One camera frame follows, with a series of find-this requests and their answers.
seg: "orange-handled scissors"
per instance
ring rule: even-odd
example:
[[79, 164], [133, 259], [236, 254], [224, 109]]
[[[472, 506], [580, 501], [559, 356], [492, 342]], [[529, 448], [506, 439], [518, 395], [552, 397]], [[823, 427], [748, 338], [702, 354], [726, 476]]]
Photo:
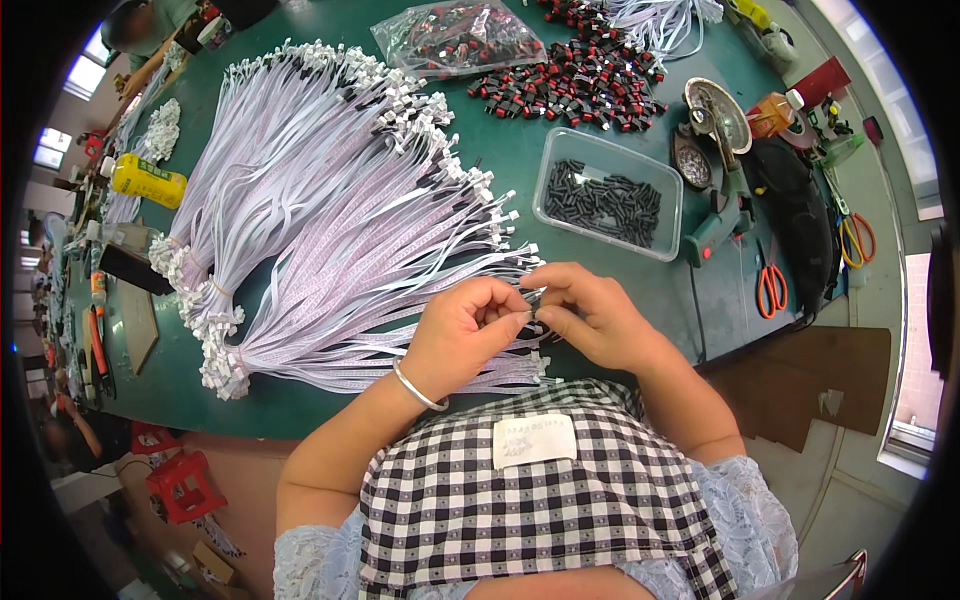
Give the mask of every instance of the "orange-handled scissors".
[[756, 240], [756, 245], [760, 248], [761, 265], [760, 281], [756, 284], [756, 305], [764, 319], [773, 319], [778, 310], [786, 308], [786, 279], [783, 278], [783, 273], [780, 272], [777, 265], [773, 264], [773, 244], [770, 246], [770, 264], [767, 264], [766, 254], [763, 253], [763, 243]]
[[[833, 197], [833, 202], [837, 206], [837, 212], [840, 213], [840, 253], [843, 254], [843, 260], [847, 263], [847, 266], [851, 269], [861, 269], [863, 268], [864, 263], [868, 263], [874, 260], [876, 255], [876, 238], [874, 237], [874, 229], [870, 227], [870, 224], [867, 223], [867, 220], [861, 217], [857, 213], [851, 213], [850, 207], [847, 206], [847, 201], [843, 199], [843, 196], [840, 195], [840, 189], [837, 186], [835, 175], [830, 172], [829, 169], [824, 169], [824, 177], [827, 179], [827, 185], [830, 188], [830, 196]], [[861, 226], [863, 229], [866, 229], [868, 237], [864, 237], [861, 232]], [[864, 247], [864, 240], [870, 240], [870, 246], [867, 247], [870, 249], [870, 253], [867, 254]], [[847, 246], [849, 246], [853, 253], [856, 255], [857, 260], [853, 260], [850, 256], [850, 253], [847, 252]]]

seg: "silver bracelet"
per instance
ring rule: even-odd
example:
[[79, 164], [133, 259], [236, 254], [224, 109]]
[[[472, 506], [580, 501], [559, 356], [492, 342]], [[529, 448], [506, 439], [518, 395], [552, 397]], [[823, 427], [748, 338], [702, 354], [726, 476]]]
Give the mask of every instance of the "silver bracelet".
[[414, 398], [426, 405], [427, 408], [442, 412], [450, 408], [450, 396], [445, 396], [443, 404], [437, 402], [431, 402], [430, 399], [420, 393], [420, 390], [414, 387], [414, 384], [410, 383], [410, 380], [407, 379], [406, 375], [400, 370], [400, 357], [394, 357], [394, 372], [396, 373], [396, 378], [400, 380], [400, 383], [403, 384], [403, 387], [407, 389], [407, 392], [410, 392]]

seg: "wrist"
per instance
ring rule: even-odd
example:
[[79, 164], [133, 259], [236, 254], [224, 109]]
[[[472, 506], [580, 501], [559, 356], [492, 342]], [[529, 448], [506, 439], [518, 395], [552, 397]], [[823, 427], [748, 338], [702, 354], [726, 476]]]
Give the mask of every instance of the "wrist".
[[627, 371], [632, 373], [637, 381], [643, 383], [661, 372], [664, 363], [669, 362], [673, 354], [678, 351], [663, 334], [653, 327], [650, 327], [650, 331], [641, 339], [643, 340], [641, 348], [634, 353], [634, 360]]
[[385, 386], [388, 386], [390, 390], [389, 396], [394, 398], [392, 407], [395, 408], [393, 408], [393, 410], [395, 410], [397, 407], [396, 398], [399, 398], [400, 415], [404, 419], [416, 419], [422, 413], [430, 410], [426, 404], [421, 402], [413, 395], [413, 393], [410, 392], [410, 390], [407, 389], [405, 385], [403, 385], [403, 382], [400, 381], [400, 378], [396, 376], [396, 372], [390, 371], [385, 377], [383, 377], [383, 379], [381, 379], [381, 382]]
[[[435, 370], [428, 364], [404, 356], [398, 366], [400, 372], [402, 372], [403, 376], [410, 382], [410, 385], [414, 386], [418, 392], [434, 404], [437, 404], [450, 394], [438, 378], [432, 376]], [[409, 390], [405, 389], [405, 386], [404, 391], [407, 394], [412, 394]]]

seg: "red plastic stool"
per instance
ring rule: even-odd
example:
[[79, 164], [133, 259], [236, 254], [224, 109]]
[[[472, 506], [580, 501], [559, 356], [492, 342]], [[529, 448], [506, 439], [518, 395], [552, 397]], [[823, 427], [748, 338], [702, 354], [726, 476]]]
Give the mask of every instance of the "red plastic stool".
[[90, 132], [89, 137], [86, 139], [86, 145], [84, 146], [84, 154], [90, 158], [96, 158], [100, 151], [104, 149], [104, 137], [107, 136], [107, 132], [104, 130], [93, 130]]
[[[143, 442], [141, 442], [140, 438], [147, 435], [154, 436], [157, 443], [153, 445], [145, 445]], [[170, 448], [183, 447], [183, 442], [170, 435], [170, 432], [167, 431], [166, 427], [142, 423], [138, 420], [135, 420], [131, 425], [130, 437], [130, 452], [133, 454], [153, 454], [154, 452], [162, 452], [163, 450], [169, 450]]]
[[[206, 457], [202, 452], [180, 452], [147, 477], [147, 490], [163, 501], [170, 522], [180, 525], [227, 506], [227, 499], [214, 495], [207, 483], [204, 477], [206, 467]], [[187, 489], [186, 478], [190, 476], [197, 480], [198, 488]], [[179, 498], [174, 497], [177, 486], [184, 492]]]

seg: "red-handled scissors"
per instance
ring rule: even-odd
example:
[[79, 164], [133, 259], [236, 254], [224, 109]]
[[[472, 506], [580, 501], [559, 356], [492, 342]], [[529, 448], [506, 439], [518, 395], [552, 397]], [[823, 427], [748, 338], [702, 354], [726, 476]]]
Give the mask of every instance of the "red-handled scissors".
[[778, 310], [786, 308], [786, 279], [783, 278], [783, 273], [777, 265], [773, 264], [773, 243], [770, 245], [770, 264], [767, 264], [766, 254], [763, 253], [763, 243], [756, 240], [756, 245], [760, 248], [761, 265], [760, 281], [756, 285], [756, 305], [764, 319], [773, 319]]

